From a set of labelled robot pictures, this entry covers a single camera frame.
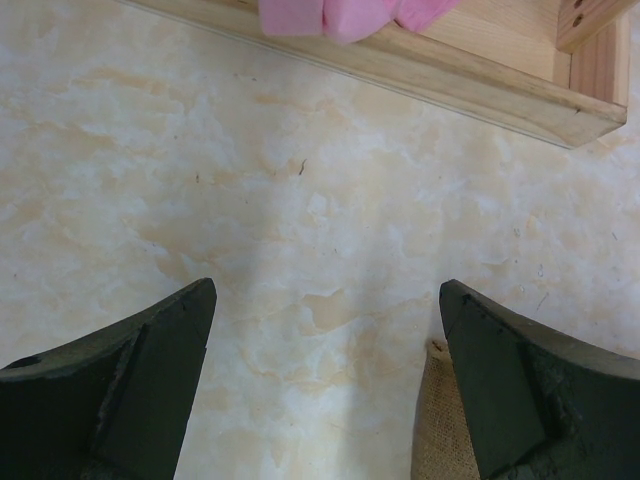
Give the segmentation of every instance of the wooden box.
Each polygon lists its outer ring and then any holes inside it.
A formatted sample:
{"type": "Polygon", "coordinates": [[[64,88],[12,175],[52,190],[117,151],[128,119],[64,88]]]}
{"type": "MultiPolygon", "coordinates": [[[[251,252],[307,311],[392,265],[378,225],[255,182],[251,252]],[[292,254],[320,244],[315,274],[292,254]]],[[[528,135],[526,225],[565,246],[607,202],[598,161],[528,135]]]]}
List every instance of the wooden box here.
{"type": "Polygon", "coordinates": [[[266,37],[257,0],[128,3],[557,145],[626,123],[632,0],[462,0],[423,34],[390,24],[346,46],[266,37]]]}

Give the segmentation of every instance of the pink object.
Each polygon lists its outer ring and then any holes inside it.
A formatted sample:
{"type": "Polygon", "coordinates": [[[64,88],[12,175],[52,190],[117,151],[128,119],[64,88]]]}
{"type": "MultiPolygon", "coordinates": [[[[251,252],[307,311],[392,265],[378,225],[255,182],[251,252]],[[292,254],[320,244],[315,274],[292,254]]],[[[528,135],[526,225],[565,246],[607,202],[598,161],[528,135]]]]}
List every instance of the pink object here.
{"type": "Polygon", "coordinates": [[[258,6],[266,35],[322,35],[324,0],[260,0],[258,6]]]}
{"type": "Polygon", "coordinates": [[[420,32],[460,0],[403,0],[396,21],[407,30],[420,32]]]}
{"type": "Polygon", "coordinates": [[[398,0],[325,0],[324,33],[339,43],[362,40],[393,20],[398,0]]]}

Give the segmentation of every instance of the beige marble floor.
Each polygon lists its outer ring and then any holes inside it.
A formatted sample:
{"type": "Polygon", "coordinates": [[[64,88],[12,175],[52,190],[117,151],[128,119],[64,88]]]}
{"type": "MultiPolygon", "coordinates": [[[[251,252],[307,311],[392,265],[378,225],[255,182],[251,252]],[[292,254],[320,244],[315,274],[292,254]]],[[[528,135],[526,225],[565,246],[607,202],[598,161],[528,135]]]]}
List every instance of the beige marble floor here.
{"type": "Polygon", "coordinates": [[[408,478],[449,278],[640,358],[637,12],[629,125],[570,152],[111,0],[0,11],[0,363],[213,277],[177,478],[408,478]]]}

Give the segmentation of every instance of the wooden tray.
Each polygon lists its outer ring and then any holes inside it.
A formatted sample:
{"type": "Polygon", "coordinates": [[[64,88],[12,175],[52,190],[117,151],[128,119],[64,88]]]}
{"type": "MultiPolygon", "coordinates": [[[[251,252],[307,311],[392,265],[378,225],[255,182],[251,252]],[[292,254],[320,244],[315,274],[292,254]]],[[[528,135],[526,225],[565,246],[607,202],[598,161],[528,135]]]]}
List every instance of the wooden tray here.
{"type": "Polygon", "coordinates": [[[127,3],[576,147],[626,123],[624,12],[636,1],[462,0],[424,34],[390,24],[347,46],[320,37],[266,37],[257,0],[127,3]]]}

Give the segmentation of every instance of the pink cloth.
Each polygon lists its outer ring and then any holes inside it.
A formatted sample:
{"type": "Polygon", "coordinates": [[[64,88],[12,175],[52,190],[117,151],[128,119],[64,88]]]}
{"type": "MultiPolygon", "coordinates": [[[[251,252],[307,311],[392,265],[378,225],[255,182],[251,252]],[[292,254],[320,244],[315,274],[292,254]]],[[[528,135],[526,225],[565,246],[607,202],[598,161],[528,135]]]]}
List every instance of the pink cloth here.
{"type": "Polygon", "coordinates": [[[259,0],[267,35],[320,35],[357,42],[394,19],[407,30],[423,30],[459,0],[259,0]]]}

